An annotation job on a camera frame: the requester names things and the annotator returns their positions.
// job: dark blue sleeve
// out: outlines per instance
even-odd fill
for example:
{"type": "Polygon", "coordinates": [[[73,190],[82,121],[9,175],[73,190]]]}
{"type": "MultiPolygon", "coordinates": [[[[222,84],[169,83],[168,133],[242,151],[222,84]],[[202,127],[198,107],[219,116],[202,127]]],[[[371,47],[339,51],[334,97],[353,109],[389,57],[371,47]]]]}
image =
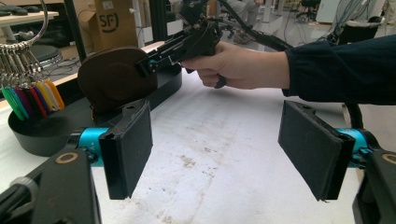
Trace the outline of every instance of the dark blue sleeve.
{"type": "Polygon", "coordinates": [[[396,35],[342,46],[318,41],[285,52],[290,66],[285,96],[396,105],[396,35]]]}

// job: table surface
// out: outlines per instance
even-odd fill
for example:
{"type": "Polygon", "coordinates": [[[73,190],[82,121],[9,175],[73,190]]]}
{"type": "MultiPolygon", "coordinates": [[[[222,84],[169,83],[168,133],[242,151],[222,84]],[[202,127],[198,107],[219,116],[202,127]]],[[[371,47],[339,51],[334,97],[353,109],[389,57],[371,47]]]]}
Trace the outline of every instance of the table surface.
{"type": "MultiPolygon", "coordinates": [[[[53,19],[54,17],[59,16],[58,12],[49,11],[49,19],[53,19]]],[[[43,21],[44,19],[44,12],[37,12],[37,13],[29,13],[27,16],[5,16],[0,17],[0,26],[11,26],[17,24],[23,24],[27,22],[34,22],[34,21],[43,21]]]]}
{"type": "MultiPolygon", "coordinates": [[[[180,90],[151,111],[153,148],[133,197],[109,200],[104,169],[92,168],[103,223],[354,223],[356,170],[347,170],[337,201],[317,202],[279,146],[286,99],[346,127],[340,104],[275,89],[214,90],[183,70],[180,90]]],[[[21,148],[10,112],[0,109],[0,192],[46,159],[21,148]]]]}

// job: person's right hand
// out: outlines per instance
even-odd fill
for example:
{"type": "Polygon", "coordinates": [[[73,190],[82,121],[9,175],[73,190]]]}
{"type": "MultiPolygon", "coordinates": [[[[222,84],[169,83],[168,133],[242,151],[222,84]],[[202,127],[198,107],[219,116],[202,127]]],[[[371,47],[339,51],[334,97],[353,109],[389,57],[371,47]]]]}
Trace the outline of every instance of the person's right hand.
{"type": "Polygon", "coordinates": [[[237,89],[289,88],[289,64],[284,52],[258,52],[219,42],[213,56],[200,56],[181,63],[197,70],[207,87],[215,87],[218,74],[227,86],[237,89]]]}
{"type": "Polygon", "coordinates": [[[261,6],[263,2],[263,0],[254,0],[254,3],[256,3],[258,7],[261,6]]]}

